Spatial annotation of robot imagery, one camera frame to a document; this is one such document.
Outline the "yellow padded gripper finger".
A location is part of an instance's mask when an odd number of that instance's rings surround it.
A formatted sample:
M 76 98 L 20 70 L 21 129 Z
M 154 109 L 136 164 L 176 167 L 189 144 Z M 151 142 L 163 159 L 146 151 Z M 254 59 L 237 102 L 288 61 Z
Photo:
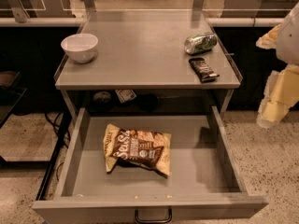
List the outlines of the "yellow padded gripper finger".
M 256 123 L 262 128 L 271 128 L 299 102 L 299 66 L 288 64 L 281 72 L 273 71 L 263 94 Z
M 261 36 L 256 41 L 256 46 L 261 49 L 275 49 L 277 47 L 277 38 L 280 24 L 273 27 L 268 33 Z

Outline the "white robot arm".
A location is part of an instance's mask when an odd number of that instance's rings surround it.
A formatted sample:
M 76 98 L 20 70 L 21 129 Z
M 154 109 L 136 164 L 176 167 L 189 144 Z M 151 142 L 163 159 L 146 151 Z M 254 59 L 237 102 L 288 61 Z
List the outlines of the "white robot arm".
M 299 3 L 256 42 L 261 49 L 275 49 L 277 58 L 287 66 L 272 71 L 264 88 L 256 123 L 262 128 L 278 125 L 299 102 Z

